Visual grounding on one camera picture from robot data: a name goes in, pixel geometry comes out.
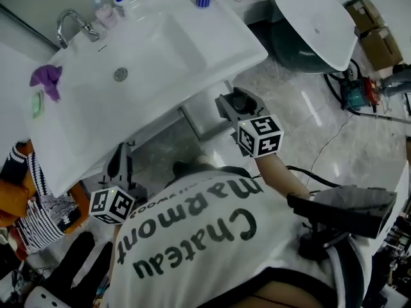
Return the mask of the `person's white printed t-shirt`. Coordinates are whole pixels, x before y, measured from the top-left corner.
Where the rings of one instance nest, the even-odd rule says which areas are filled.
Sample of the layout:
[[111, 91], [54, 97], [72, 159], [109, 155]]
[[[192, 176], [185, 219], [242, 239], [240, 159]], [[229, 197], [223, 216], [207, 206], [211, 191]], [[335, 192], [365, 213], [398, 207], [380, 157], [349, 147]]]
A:
[[358, 308], [370, 282], [365, 239], [322, 262], [299, 254], [303, 219], [278, 192], [221, 171], [195, 173], [129, 215], [116, 239], [104, 308], [224, 308], [271, 281], [324, 308]]

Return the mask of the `person's black trouser leg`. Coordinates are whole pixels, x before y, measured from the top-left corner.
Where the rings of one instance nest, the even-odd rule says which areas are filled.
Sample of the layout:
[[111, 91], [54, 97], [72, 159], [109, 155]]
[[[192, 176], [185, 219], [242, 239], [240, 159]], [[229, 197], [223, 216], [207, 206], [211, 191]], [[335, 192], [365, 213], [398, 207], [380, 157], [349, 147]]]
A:
[[235, 167], [235, 166], [222, 166], [222, 167], [214, 167], [208, 163], [194, 163], [194, 162], [183, 162], [183, 161], [176, 161], [172, 167], [174, 178], [167, 183], [167, 187], [189, 175], [193, 175], [195, 173], [201, 173], [206, 171], [221, 171], [226, 173], [232, 173], [239, 176], [244, 176], [247, 178], [251, 178], [249, 172], [242, 167]]

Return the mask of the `small black bottle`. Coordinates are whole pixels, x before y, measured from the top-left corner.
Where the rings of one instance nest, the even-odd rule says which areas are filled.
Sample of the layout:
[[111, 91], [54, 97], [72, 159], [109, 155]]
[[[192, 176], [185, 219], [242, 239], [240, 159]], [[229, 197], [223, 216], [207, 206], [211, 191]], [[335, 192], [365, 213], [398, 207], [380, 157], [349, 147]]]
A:
[[241, 115], [254, 115], [257, 107], [255, 99], [239, 87], [234, 87], [233, 91], [227, 95], [226, 100], [234, 111]]

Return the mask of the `chrome faucet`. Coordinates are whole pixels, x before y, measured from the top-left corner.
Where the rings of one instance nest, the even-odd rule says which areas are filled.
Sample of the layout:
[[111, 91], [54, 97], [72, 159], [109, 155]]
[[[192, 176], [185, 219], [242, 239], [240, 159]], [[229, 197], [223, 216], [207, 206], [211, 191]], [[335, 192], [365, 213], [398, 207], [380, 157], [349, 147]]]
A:
[[61, 48], [67, 49], [69, 43], [64, 34], [64, 22], [66, 18], [75, 21], [80, 28], [80, 31], [91, 41], [96, 42], [100, 39], [100, 34], [94, 29], [91, 23], [85, 22], [84, 19], [73, 9], [66, 9], [62, 11], [57, 18], [57, 41]]

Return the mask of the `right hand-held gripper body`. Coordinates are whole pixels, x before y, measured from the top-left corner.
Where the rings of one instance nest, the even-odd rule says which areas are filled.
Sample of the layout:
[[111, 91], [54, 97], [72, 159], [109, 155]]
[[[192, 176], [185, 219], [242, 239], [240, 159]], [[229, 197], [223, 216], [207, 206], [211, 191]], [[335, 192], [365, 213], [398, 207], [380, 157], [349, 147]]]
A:
[[258, 158], [279, 151], [284, 130], [275, 114], [267, 109], [260, 109], [252, 115], [231, 112], [230, 120], [235, 130], [232, 137], [243, 156]]

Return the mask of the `white low side shelf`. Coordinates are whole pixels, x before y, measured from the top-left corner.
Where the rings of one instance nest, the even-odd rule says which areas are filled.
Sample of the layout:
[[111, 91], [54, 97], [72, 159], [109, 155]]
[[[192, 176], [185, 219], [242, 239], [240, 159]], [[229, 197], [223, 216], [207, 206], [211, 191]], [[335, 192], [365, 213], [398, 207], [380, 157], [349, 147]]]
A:
[[245, 24], [253, 24], [266, 19], [268, 7], [271, 2], [271, 0], [222, 1], [224, 1]]

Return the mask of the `brown cardboard box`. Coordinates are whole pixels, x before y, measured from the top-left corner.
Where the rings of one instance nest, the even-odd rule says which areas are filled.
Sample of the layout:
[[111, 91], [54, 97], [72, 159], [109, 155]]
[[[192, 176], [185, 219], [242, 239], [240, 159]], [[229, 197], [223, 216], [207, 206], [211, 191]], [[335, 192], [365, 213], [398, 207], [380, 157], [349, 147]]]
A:
[[375, 71], [394, 67], [403, 61], [397, 42], [387, 26], [369, 31], [360, 43]]
[[385, 24], [381, 14], [370, 0], [352, 0], [345, 8], [360, 33], [367, 33]]

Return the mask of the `person's neck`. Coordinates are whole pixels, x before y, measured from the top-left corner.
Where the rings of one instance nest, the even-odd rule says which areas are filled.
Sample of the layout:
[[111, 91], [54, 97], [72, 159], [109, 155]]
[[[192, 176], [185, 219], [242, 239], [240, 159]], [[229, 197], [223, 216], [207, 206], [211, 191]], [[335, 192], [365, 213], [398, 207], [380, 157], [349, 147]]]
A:
[[253, 308], [324, 308], [309, 292], [271, 281], [251, 295]]

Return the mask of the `black chest-mounted device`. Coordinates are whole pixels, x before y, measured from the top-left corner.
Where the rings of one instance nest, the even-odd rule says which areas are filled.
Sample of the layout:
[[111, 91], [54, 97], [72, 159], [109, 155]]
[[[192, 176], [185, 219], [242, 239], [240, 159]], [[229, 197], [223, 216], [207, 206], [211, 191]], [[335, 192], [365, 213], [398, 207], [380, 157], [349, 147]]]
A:
[[300, 239], [299, 253], [323, 261], [326, 250], [350, 235], [376, 239], [396, 203], [397, 194], [382, 188], [341, 185], [311, 195], [311, 199], [289, 194], [286, 199], [296, 215], [311, 228]]

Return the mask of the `white drawer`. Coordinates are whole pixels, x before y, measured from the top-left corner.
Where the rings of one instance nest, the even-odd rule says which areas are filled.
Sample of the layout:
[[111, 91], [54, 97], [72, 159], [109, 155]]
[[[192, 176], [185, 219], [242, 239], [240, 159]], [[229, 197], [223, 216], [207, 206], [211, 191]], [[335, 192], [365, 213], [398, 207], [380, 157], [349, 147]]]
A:
[[219, 115], [216, 105], [189, 102], [180, 107], [199, 141], [205, 142], [231, 129], [231, 123]]

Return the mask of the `purple cloth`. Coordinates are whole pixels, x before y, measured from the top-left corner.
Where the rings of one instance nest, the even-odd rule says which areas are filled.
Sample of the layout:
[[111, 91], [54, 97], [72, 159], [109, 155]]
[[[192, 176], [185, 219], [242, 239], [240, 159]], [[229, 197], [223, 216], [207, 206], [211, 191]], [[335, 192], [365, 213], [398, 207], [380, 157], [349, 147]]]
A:
[[49, 98], [57, 102], [60, 100], [60, 94], [57, 89], [59, 79], [62, 75], [62, 66], [43, 65], [34, 70], [30, 78], [30, 87], [42, 85], [44, 92]]

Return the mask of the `white bottle with blue pump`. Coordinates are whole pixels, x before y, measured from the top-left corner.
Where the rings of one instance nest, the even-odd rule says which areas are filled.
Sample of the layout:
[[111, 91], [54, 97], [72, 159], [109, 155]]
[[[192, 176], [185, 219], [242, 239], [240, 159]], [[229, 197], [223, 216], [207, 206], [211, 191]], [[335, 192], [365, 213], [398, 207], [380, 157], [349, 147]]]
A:
[[129, 14], [129, 9], [130, 9], [129, 0], [114, 0], [114, 4], [116, 6], [118, 14], [121, 17], [126, 18]]

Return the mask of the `black white striped knit garment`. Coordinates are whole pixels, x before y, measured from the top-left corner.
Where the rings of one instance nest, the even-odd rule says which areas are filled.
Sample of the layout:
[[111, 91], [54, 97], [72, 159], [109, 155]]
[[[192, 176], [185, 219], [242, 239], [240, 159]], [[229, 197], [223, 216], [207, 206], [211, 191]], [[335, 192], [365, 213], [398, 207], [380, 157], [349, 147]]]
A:
[[61, 196], [54, 196], [30, 141], [18, 141], [10, 150], [1, 178], [29, 190], [25, 217], [13, 226], [23, 250], [31, 255], [70, 234], [87, 219], [87, 195], [78, 182]]

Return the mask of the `person's right forearm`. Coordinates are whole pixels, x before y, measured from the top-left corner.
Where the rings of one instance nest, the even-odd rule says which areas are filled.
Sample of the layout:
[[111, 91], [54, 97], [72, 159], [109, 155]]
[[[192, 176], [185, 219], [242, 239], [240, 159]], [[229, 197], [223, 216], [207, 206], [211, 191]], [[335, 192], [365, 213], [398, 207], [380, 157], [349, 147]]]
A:
[[289, 194], [306, 199], [310, 197], [307, 187], [276, 154], [259, 157], [255, 161], [264, 182], [283, 197], [286, 198]]

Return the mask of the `green soap dish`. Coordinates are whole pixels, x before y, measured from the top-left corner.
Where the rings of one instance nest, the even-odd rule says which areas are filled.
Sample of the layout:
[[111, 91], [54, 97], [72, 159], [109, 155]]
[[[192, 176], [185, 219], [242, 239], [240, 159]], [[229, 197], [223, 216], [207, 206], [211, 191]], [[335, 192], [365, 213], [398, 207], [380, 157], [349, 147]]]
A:
[[39, 117], [44, 111], [43, 91], [37, 91], [31, 97], [31, 116], [33, 119]]

